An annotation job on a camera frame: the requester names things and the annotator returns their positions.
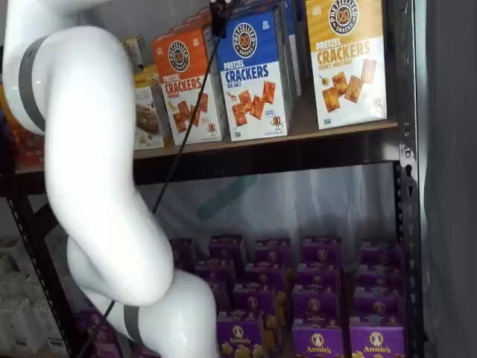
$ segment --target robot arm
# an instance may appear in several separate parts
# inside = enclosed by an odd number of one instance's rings
[[[108,321],[164,358],[216,357],[213,295],[174,271],[168,240],[134,187],[127,55],[106,31],[69,18],[102,2],[9,1],[5,94],[24,127],[45,133],[48,199],[70,235],[69,268],[83,292],[100,312],[116,301]]]

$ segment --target product packaging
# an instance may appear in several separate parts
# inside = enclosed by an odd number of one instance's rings
[[[279,4],[241,9],[227,25],[218,59],[232,141],[288,134],[289,47],[282,26]]]
[[[238,308],[262,316],[265,347],[270,355],[277,356],[282,348],[282,327],[274,287],[266,283],[237,283],[233,289],[233,301]]]
[[[404,331],[392,315],[350,317],[353,357],[405,358]]]
[[[134,149],[165,147],[171,140],[167,109],[155,66],[136,73],[136,136]]]
[[[341,239],[338,237],[306,237],[301,245],[301,257],[310,262],[341,263]]]
[[[198,110],[192,118],[215,46],[209,21],[206,16],[201,19],[177,26],[153,41],[159,81],[176,145],[182,144],[190,121],[193,126],[188,144],[221,141],[227,132],[227,114],[216,58]]]
[[[217,259],[231,259],[239,276],[247,265],[245,242],[241,235],[215,235],[209,242],[209,254]]]
[[[122,45],[130,58],[134,72],[141,72],[152,63],[152,56],[142,35],[123,40]]]
[[[385,119],[381,0],[307,0],[320,129]]]
[[[341,327],[336,317],[296,318],[292,334],[296,357],[344,358]]]
[[[265,357],[260,314],[247,310],[220,312],[217,336],[221,358]]]

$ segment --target cracker box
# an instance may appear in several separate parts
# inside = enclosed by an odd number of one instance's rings
[[[289,283],[294,281],[294,269],[290,239],[259,240],[255,244],[255,261],[270,261],[285,267]]]
[[[232,141],[288,134],[291,93],[282,26],[275,5],[239,11],[227,25],[218,61]]]
[[[292,334],[296,357],[344,358],[343,338],[336,317],[296,318]]]
[[[192,239],[171,239],[169,242],[176,267],[187,272],[194,272],[197,254]]]
[[[320,129],[387,116],[381,1],[306,1]]]
[[[325,263],[300,263],[297,267],[297,283],[313,283],[319,286],[340,286],[339,267]]]
[[[207,280],[206,282],[212,290],[212,293],[214,294],[217,312],[229,310],[230,299],[227,293],[226,284],[219,280]]]
[[[142,35],[123,40],[122,45],[129,56],[134,72],[141,72],[152,63],[152,58]]]
[[[221,358],[267,357],[263,347],[263,322],[260,314],[247,310],[220,312],[217,337]]]
[[[351,351],[356,358],[405,358],[404,330],[394,316],[350,317]]]
[[[263,261],[248,263],[245,267],[245,278],[250,282],[271,284],[277,293],[278,317],[282,326],[290,322],[290,292],[285,279],[285,270],[278,263]]]
[[[295,317],[339,315],[338,290],[335,286],[295,285],[291,300]]]
[[[301,246],[302,259],[318,263],[341,262],[341,239],[338,237],[306,237]]]
[[[238,308],[256,311],[262,315],[264,344],[272,356],[280,353],[282,328],[278,319],[277,294],[274,287],[263,283],[237,283],[233,300]]]
[[[371,266],[405,268],[404,251],[395,242],[364,240],[361,243],[361,262]]]
[[[397,315],[405,318],[405,299],[401,290],[382,286],[358,285],[353,312],[369,315]]]
[[[231,259],[239,275],[247,265],[245,242],[241,235],[215,235],[209,242],[209,254],[218,259]]]
[[[153,41],[162,94],[176,145],[183,143],[190,121],[193,125],[188,144],[221,141],[227,131],[224,93],[216,58],[199,108],[191,118],[214,46],[215,38],[205,17],[203,21],[181,25]]]
[[[197,262],[195,273],[204,280],[220,280],[232,290],[236,281],[236,273],[232,260],[208,259]]]
[[[18,352],[35,354],[45,342],[45,335],[27,298],[5,301],[0,306],[0,321],[10,325],[13,345]]]
[[[357,284],[370,286],[385,286],[404,289],[404,277],[398,268],[387,266],[360,265],[355,275]]]
[[[167,110],[157,73],[148,66],[134,76],[136,86],[136,136],[134,149],[162,148],[171,140]]]

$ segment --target shelving unit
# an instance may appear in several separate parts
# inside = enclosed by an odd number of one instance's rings
[[[381,122],[318,131],[312,90],[296,106],[291,133],[286,138],[249,142],[214,142],[186,147],[173,181],[290,172],[338,166],[393,163],[397,239],[406,254],[406,339],[409,358],[424,358],[423,293],[420,241],[420,195],[418,172],[414,3],[388,4],[387,18],[394,37],[395,54],[387,67],[395,67],[396,115]],[[170,169],[174,146],[136,153],[137,185],[161,183]],[[45,192],[42,168],[12,168],[0,175],[0,196],[7,198],[51,310],[74,356],[86,337],[76,328],[60,281],[44,243],[57,224],[48,205],[34,213],[27,195]]]

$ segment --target purple box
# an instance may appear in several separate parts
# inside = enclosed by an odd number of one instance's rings
[[[178,269],[194,272],[197,255],[192,239],[170,239],[174,264]]]
[[[219,280],[207,280],[206,282],[209,284],[209,287],[214,294],[217,312],[229,310],[230,299],[229,294],[227,293],[226,284]]]
[[[341,239],[338,237],[306,237],[301,245],[304,261],[341,263]]]
[[[292,333],[296,357],[344,358],[343,337],[336,318],[296,318]]]
[[[404,330],[396,317],[350,317],[350,338],[353,356],[405,358]]]
[[[278,263],[248,263],[245,278],[250,282],[269,283],[277,291],[278,317],[282,326],[290,322],[290,292],[283,266]]]
[[[285,276],[289,283],[294,280],[293,260],[290,239],[259,240],[255,244],[255,261],[270,261],[285,267]]]
[[[295,317],[339,316],[339,299],[335,286],[296,285],[291,300]]]
[[[233,289],[233,300],[238,308],[262,315],[265,347],[271,355],[278,355],[282,348],[282,328],[275,288],[266,283],[237,283]]]
[[[220,312],[217,317],[217,337],[222,358],[264,356],[263,322],[257,312]]]
[[[360,265],[356,273],[356,283],[368,286],[386,286],[404,289],[404,277],[399,268],[387,266]]]
[[[325,263],[300,263],[297,268],[297,283],[317,285],[338,285],[341,288],[339,267]]]
[[[195,273],[204,280],[219,280],[232,291],[236,281],[236,274],[231,260],[208,259],[201,260],[195,266]]]
[[[402,291],[388,287],[357,286],[353,312],[368,315],[397,315],[404,318],[404,295]]]
[[[405,269],[404,252],[395,242],[364,240],[361,243],[361,263]]]
[[[231,259],[237,274],[242,276],[244,273],[247,255],[241,235],[212,236],[209,242],[209,253],[216,259]]]

